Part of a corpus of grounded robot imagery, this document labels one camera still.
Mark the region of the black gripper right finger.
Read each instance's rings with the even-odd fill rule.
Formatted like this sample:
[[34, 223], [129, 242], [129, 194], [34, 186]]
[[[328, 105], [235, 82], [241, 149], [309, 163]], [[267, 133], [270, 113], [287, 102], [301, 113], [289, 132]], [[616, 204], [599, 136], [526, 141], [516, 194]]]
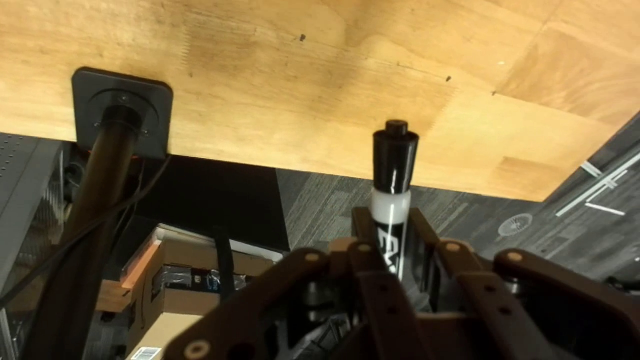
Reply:
[[485, 332], [494, 352], [528, 360], [640, 360], [640, 301], [526, 250], [492, 259], [461, 240], [440, 238], [411, 207], [418, 284], [433, 313], [457, 313]]

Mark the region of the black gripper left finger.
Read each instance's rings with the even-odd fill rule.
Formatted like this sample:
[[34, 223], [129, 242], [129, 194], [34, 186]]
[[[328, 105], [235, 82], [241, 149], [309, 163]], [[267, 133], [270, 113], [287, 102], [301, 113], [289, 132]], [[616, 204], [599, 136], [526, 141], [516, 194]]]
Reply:
[[365, 327], [364, 275], [384, 272], [367, 242], [294, 250], [171, 338], [162, 360], [343, 360]]

